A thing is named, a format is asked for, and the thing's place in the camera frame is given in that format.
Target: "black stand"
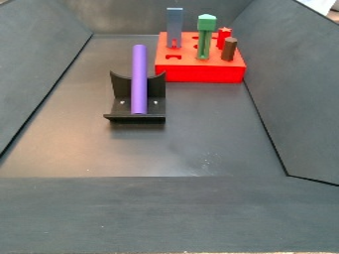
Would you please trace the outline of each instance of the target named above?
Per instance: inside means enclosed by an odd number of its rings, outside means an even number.
[[[103,117],[116,123],[166,122],[166,72],[147,78],[147,114],[131,114],[131,78],[111,75],[114,101],[111,113]]]

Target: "red pegboard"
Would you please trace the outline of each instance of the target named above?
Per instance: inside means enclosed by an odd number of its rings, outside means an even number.
[[[155,73],[166,71],[168,82],[220,82],[242,83],[247,65],[239,49],[235,58],[227,62],[222,60],[222,51],[216,47],[218,33],[212,34],[208,60],[198,60],[198,32],[184,32],[182,48],[167,48],[167,33],[159,35]]]

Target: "box floor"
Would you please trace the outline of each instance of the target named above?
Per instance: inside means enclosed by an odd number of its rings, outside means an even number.
[[[164,126],[102,117],[156,39],[91,39],[2,158],[2,251],[338,251],[339,189],[284,175],[243,84],[167,83]]]

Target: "gray surface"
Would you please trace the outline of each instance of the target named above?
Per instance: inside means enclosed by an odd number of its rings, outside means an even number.
[[[0,154],[91,32],[59,1],[11,1],[0,6]]]
[[[338,25],[294,1],[256,0],[234,29],[247,85],[288,173],[339,184]]]
[[[135,44],[95,37],[2,158],[0,177],[283,176],[244,85],[167,83],[166,125],[111,125],[110,71],[131,76]]]
[[[218,16],[231,24],[254,0],[63,0],[96,34],[155,35],[166,31],[167,7],[184,8],[184,31],[196,31],[198,16]]]
[[[263,175],[2,179],[2,252],[338,252],[338,196]]]

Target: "black holder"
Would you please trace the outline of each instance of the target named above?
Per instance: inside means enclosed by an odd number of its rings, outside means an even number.
[[[116,123],[166,122],[166,72],[147,77],[147,114],[131,114],[131,78],[112,71],[114,101],[111,113],[103,117]]]

